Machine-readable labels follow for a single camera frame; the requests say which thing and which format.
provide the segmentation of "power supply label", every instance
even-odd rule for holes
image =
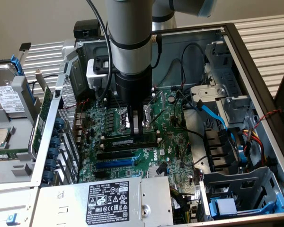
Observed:
[[[89,186],[88,225],[129,221],[129,181]]]

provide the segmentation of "motherboard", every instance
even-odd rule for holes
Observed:
[[[115,149],[110,147],[111,144],[120,142],[109,143],[109,140],[115,141],[124,137],[127,138],[126,141],[133,141],[128,136],[127,108],[120,105],[117,108],[109,108],[104,103],[96,102],[86,108],[86,118],[81,119],[80,124],[88,131],[90,138],[85,138],[80,146],[82,164],[79,183],[137,176],[158,177],[158,170],[163,167],[166,172],[161,175],[168,176],[170,186],[177,188],[179,192],[193,193],[194,183],[190,180],[194,174],[193,169],[185,166],[180,160],[182,155],[187,163],[193,162],[188,134],[175,127],[170,120],[174,117],[174,110],[176,114],[180,113],[181,105],[175,106],[175,100],[176,92],[171,90],[154,94],[144,106],[143,139],[134,141],[128,149],[121,148],[122,151],[116,151],[117,146]],[[123,155],[132,159],[131,165],[119,166],[124,159],[119,162],[117,159]]]

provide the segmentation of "hard drive label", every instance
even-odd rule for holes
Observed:
[[[129,221],[129,181],[89,186],[86,223],[100,225]]]
[[[0,87],[0,104],[6,113],[24,112],[19,95],[11,86]]]

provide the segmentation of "blue pcie slot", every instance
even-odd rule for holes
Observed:
[[[122,167],[122,166],[134,166],[134,160],[133,159],[121,159],[121,160],[116,160],[116,161],[96,163],[97,169]]]

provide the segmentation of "green circuit board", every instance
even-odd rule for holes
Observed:
[[[36,128],[36,131],[35,131],[35,135],[32,138],[33,139],[33,141],[32,141],[33,147],[34,147],[36,153],[38,152],[39,147],[40,147],[41,138],[42,138],[42,135],[43,135],[43,130],[45,128],[45,123],[46,123],[46,119],[47,119],[47,116],[48,116],[49,108],[51,106],[52,99],[53,99],[52,92],[48,87],[46,87],[45,92],[44,92],[44,98],[43,98],[42,106],[41,106],[40,116],[38,117],[38,120],[37,120],[37,123],[36,123],[37,128]]]
[[[191,184],[189,185],[189,176],[193,174],[193,169],[184,166],[177,156],[179,152],[182,152],[186,162],[193,161],[191,152],[187,149],[188,134],[171,124],[170,117],[174,115],[174,104],[168,102],[169,96],[176,97],[176,93],[163,90],[162,94],[157,96],[150,105],[152,118],[161,113],[162,108],[165,108],[165,111],[154,121],[154,124],[144,129],[144,132],[159,130],[159,137],[162,138],[162,141],[157,147],[132,150],[134,156],[138,157],[134,166],[96,169],[97,154],[103,152],[100,149],[102,133],[105,132],[107,136],[124,136],[129,133],[129,129],[120,130],[121,114],[126,111],[126,108],[107,109],[99,104],[94,104],[90,109],[87,109],[86,113],[90,115],[91,121],[85,125],[93,130],[93,138],[91,138],[90,144],[85,143],[80,147],[83,161],[79,183],[135,176],[153,177],[160,164],[166,162],[170,185],[176,186],[180,192],[192,193],[193,187]],[[176,112],[177,115],[180,115],[180,103],[176,106]],[[99,179],[94,176],[94,172],[101,170],[106,172],[106,178]]]

